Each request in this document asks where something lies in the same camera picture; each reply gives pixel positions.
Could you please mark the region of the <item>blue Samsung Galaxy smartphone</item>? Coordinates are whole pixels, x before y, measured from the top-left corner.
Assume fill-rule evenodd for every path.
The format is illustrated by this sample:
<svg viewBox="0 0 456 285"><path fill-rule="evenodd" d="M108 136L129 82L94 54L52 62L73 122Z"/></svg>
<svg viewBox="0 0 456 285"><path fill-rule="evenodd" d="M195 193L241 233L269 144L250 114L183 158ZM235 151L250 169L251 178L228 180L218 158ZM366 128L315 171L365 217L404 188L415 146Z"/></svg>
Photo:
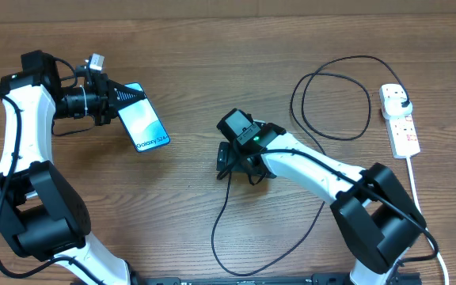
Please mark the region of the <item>blue Samsung Galaxy smartphone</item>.
<svg viewBox="0 0 456 285"><path fill-rule="evenodd" d="M119 118L135 149L138 152L144 152L169 144L171 139L142 86L137 82L125 86L140 91L144 95L143 99L118 111Z"/></svg>

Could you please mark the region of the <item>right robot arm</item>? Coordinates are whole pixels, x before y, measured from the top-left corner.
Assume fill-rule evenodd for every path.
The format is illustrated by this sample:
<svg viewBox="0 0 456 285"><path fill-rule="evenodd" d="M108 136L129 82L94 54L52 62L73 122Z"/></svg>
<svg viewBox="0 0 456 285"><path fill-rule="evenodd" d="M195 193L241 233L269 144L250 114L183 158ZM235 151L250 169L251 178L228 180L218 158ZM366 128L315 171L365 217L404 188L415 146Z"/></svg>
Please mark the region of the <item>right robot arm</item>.
<svg viewBox="0 0 456 285"><path fill-rule="evenodd" d="M234 108L217 128L230 144L224 177L234 167L287 178L321 198L331 209L356 258L348 284L392 284L397 270L426 227L423 215L388 167L369 169L336 161L299 142L273 123Z"/></svg>

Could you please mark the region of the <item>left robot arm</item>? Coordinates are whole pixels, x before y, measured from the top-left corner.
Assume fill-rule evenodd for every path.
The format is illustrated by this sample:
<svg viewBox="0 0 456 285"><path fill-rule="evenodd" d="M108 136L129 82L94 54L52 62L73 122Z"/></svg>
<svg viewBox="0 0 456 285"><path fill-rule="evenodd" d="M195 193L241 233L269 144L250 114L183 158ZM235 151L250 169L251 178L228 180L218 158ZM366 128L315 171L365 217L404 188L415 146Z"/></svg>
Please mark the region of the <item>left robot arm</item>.
<svg viewBox="0 0 456 285"><path fill-rule="evenodd" d="M119 119L139 152L165 134L142 86L114 82L103 62L93 54L61 77L61 59L36 50L21 56L20 72L1 79L0 240L17 256L37 259L40 270L59 265L85 284L140 284L140 274L93 234L83 199L53 162L59 119L89 117L97 126ZM1 257L0 270L16 277Z"/></svg>

